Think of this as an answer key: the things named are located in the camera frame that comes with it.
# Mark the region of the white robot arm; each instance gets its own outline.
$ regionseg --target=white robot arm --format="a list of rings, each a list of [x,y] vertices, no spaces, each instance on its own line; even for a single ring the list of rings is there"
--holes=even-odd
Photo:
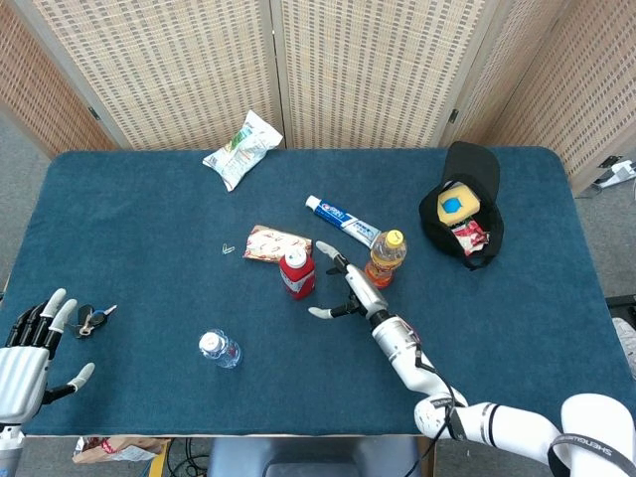
[[[636,436],[627,408],[611,397],[577,395],[561,408],[563,432],[540,414],[483,402],[468,405],[421,352],[410,325],[388,311],[367,276],[334,247],[317,241],[336,271],[344,273],[350,301],[338,308],[309,308],[322,319],[360,312],[397,374],[412,391],[428,395],[415,407],[419,431],[435,440],[454,438],[490,445],[549,465],[556,477],[636,477]]]
[[[42,404],[77,392],[90,378],[94,364],[85,365],[68,383],[47,390],[47,375],[77,303],[66,303],[59,289],[45,303],[26,311],[0,348],[0,476],[13,477],[18,467],[24,434],[22,424],[38,413]]]

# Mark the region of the red bottle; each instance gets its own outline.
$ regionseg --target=red bottle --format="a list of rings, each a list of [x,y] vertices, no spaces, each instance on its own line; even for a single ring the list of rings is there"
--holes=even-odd
[[[287,291],[295,300],[301,300],[314,289],[316,272],[314,260],[304,248],[290,248],[280,259],[280,276]]]

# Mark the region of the blue tablecloth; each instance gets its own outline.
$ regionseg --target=blue tablecloth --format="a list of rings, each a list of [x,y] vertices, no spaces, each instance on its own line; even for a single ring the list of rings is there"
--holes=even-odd
[[[66,334],[56,385],[93,361],[80,393],[44,407],[33,434],[411,433],[421,395],[407,390],[359,316],[313,318],[346,298],[324,274],[294,302],[277,266],[241,257],[256,224],[331,243],[358,266],[369,251],[304,207],[313,194],[368,223],[404,231],[408,255],[386,291],[441,373],[470,402],[526,408],[559,424],[577,393],[636,410],[634,385],[605,308],[558,158],[495,148],[500,255],[468,271],[424,237],[417,206],[446,151],[272,151],[228,193],[203,151],[74,152],[51,165],[18,256],[1,332],[65,287],[79,303],[119,308],[88,340]],[[223,244],[237,250],[223,255]],[[242,346],[235,370],[204,359],[219,327]]]

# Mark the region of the paper bag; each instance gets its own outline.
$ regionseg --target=paper bag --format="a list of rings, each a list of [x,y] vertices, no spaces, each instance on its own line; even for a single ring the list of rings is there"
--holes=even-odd
[[[73,456],[75,464],[92,464],[112,460],[150,460],[161,452],[170,439],[155,437],[80,437]]]

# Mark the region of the yellow bottle cap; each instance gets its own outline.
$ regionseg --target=yellow bottle cap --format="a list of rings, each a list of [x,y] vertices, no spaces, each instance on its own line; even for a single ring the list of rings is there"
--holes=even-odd
[[[387,245],[391,248],[398,248],[404,242],[404,235],[400,231],[392,230],[387,234]]]

